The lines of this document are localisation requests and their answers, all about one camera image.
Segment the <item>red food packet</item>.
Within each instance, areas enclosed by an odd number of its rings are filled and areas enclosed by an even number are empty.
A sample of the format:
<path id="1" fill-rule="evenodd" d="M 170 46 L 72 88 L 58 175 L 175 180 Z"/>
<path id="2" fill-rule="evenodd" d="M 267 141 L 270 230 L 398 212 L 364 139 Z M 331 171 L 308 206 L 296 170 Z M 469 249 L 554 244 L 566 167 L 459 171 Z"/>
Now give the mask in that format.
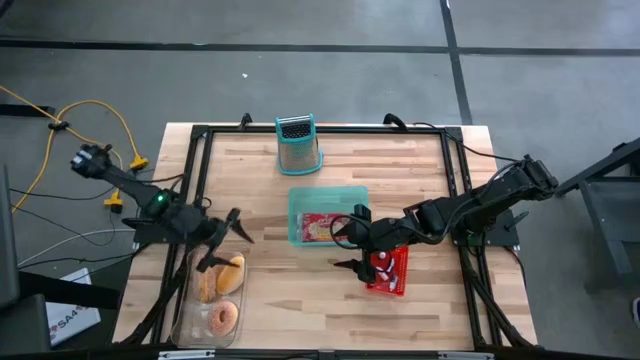
<path id="1" fill-rule="evenodd" d="M 330 224 L 338 213 L 303 213 L 298 216 L 297 240 L 301 243 L 332 242 Z"/>

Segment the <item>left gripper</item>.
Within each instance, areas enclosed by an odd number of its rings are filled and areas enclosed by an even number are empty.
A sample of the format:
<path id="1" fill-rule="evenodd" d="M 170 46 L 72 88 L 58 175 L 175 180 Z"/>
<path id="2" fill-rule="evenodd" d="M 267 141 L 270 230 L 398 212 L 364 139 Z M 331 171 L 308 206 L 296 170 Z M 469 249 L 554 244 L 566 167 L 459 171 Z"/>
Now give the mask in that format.
<path id="1" fill-rule="evenodd" d="M 199 214 L 197 220 L 198 223 L 194 230 L 185 235 L 184 244 L 186 253 L 200 246 L 206 246 L 214 252 L 222 244 L 230 230 L 245 241 L 251 244 L 254 243 L 254 240 L 241 225 L 239 208 L 232 208 L 225 219 Z M 216 257 L 212 253 L 207 252 L 197 263 L 196 270 L 204 273 L 216 265 L 239 268 L 239 265 L 232 263 L 230 260 Z"/>

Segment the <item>red plastic slotted basket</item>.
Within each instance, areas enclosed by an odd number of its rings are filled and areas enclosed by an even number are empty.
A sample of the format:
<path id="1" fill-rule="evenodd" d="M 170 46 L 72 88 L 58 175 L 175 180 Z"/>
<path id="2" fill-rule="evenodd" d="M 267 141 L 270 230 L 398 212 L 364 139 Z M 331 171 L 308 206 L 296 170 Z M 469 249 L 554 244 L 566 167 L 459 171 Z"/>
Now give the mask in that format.
<path id="1" fill-rule="evenodd" d="M 374 283 L 367 284 L 366 289 L 374 292 L 379 292 L 387 295 L 394 295 L 398 297 L 402 297 L 405 294 L 405 288 L 407 283 L 407 275 L 408 275 L 408 260 L 409 260 L 409 248 L 408 247 L 399 247 L 391 251 L 380 251 L 386 252 L 388 257 L 384 260 L 380 260 L 377 257 L 378 252 L 373 253 L 370 256 L 371 265 L 374 268 Z M 390 262 L 390 259 L 395 259 L 395 265 L 392 269 L 391 277 L 388 281 L 382 281 L 378 276 L 380 271 L 386 272 L 386 268 Z M 389 291 L 389 282 L 391 278 L 397 275 L 398 276 L 398 284 L 394 293 Z"/>

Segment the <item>teal translucent plastic bin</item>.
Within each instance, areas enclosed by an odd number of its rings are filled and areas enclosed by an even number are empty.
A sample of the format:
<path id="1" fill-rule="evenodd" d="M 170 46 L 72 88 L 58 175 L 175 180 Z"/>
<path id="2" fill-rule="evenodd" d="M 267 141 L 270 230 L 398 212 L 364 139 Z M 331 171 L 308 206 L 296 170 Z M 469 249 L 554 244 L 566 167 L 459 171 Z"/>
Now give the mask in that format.
<path id="1" fill-rule="evenodd" d="M 301 243 L 297 240 L 298 216 L 303 213 L 350 214 L 354 206 L 369 206 L 364 186 L 293 187 L 288 193 L 288 240 L 297 247 L 335 246 L 329 243 Z"/>

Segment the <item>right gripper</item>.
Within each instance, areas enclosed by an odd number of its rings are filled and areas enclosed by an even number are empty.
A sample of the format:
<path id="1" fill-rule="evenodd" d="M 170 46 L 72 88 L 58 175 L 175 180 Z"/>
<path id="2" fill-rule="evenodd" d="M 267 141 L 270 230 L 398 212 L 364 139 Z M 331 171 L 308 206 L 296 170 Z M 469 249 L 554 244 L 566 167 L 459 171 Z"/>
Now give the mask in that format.
<path id="1" fill-rule="evenodd" d="M 364 283 L 374 283 L 374 268 L 370 262 L 373 253 L 391 251 L 409 245 L 415 239 L 409 219 L 383 218 L 372 222 L 371 210 L 362 204 L 355 205 L 347 219 L 334 223 L 333 234 L 335 239 L 346 239 L 362 255 L 361 260 L 339 261 L 334 266 L 351 270 Z"/>

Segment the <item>long sprinkled bread loaf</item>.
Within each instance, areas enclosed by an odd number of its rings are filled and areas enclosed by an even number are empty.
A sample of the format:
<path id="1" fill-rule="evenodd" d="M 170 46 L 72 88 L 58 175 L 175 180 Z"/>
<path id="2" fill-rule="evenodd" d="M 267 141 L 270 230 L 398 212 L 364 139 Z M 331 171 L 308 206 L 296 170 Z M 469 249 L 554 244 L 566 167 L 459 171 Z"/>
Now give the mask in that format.
<path id="1" fill-rule="evenodd" d="M 204 272 L 197 270 L 197 265 L 206 254 L 205 250 L 197 249 L 193 258 L 193 291 L 201 303 L 212 303 L 216 297 L 217 270 L 208 267 Z"/>

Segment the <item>clear plastic tray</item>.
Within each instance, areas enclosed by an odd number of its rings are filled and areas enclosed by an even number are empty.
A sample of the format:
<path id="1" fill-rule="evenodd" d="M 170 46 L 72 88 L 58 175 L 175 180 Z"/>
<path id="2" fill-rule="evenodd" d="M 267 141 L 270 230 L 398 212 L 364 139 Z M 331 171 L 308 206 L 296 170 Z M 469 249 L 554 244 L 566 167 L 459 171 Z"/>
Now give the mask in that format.
<path id="1" fill-rule="evenodd" d="M 197 265 L 207 252 L 201 246 L 187 257 L 187 275 L 179 312 L 170 339 L 180 347 L 230 346 L 239 333 L 247 277 L 247 249 L 226 247 L 214 255 L 229 266 L 214 265 L 204 272 Z"/>

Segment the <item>teal metal box grater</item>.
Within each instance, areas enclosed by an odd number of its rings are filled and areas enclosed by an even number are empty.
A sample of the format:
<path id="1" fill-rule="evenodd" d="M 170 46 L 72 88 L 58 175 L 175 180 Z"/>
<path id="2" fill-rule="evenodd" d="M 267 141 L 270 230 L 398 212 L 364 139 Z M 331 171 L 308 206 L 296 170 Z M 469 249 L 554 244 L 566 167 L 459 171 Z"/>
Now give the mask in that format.
<path id="1" fill-rule="evenodd" d="M 315 117 L 312 113 L 275 119 L 277 165 L 288 176 L 302 176 L 318 171 L 323 165 Z"/>

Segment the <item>white printed box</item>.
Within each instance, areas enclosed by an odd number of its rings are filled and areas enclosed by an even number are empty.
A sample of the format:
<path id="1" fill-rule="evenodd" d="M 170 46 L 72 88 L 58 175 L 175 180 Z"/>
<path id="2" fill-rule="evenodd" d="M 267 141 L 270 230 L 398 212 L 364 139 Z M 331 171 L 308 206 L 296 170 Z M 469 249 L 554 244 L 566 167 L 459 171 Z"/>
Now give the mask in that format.
<path id="1" fill-rule="evenodd" d="M 46 303 L 51 346 L 54 347 L 101 322 L 97 308 Z"/>

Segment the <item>black metal stand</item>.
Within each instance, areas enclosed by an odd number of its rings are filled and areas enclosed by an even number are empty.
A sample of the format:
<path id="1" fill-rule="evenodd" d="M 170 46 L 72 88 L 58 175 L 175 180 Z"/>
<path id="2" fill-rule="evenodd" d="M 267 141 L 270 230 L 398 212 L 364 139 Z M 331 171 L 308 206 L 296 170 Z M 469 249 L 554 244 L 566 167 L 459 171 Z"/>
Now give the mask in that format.
<path id="1" fill-rule="evenodd" d="M 640 265 L 633 265 L 625 247 L 640 246 L 640 137 L 611 153 L 556 190 L 561 198 L 581 193 L 596 238 L 608 257 L 607 270 L 585 283 L 589 292 L 640 287 Z"/>

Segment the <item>oval sprinkled bread roll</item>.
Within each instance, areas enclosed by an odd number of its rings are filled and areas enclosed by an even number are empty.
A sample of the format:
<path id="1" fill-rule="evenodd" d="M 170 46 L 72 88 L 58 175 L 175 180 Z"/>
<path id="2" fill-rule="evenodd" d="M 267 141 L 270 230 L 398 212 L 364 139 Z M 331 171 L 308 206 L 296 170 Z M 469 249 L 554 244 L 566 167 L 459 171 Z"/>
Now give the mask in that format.
<path id="1" fill-rule="evenodd" d="M 230 259 L 232 266 L 224 266 L 218 274 L 216 291 L 228 295 L 236 291 L 244 282 L 245 258 L 242 255 Z"/>

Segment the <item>black floor bar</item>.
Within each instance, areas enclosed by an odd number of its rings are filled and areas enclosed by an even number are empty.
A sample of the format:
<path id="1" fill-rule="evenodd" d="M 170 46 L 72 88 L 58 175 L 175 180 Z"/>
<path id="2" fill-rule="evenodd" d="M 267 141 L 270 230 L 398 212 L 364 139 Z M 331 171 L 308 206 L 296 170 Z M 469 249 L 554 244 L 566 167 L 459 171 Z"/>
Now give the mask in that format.
<path id="1" fill-rule="evenodd" d="M 14 117 L 44 117 L 55 114 L 55 108 L 51 106 L 0 104 L 0 116 Z"/>

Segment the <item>pink sprinkled donut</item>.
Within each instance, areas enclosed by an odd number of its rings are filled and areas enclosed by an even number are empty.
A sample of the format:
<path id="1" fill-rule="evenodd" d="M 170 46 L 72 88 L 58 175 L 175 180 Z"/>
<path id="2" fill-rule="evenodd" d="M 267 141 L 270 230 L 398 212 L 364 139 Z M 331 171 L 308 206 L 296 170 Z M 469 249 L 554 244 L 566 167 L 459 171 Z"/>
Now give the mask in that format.
<path id="1" fill-rule="evenodd" d="M 215 336 L 226 336 L 234 330 L 238 318 L 239 310 L 233 302 L 216 301 L 208 314 L 209 328 Z"/>

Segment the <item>black desk furniture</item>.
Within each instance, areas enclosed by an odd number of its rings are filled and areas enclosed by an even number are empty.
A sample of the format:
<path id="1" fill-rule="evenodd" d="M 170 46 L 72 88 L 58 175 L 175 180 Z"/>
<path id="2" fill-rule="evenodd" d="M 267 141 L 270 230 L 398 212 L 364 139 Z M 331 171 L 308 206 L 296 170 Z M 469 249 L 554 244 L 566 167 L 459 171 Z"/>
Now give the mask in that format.
<path id="1" fill-rule="evenodd" d="M 20 271 L 7 169 L 0 165 L 0 356 L 51 349 L 46 303 L 115 309 L 120 292 Z"/>

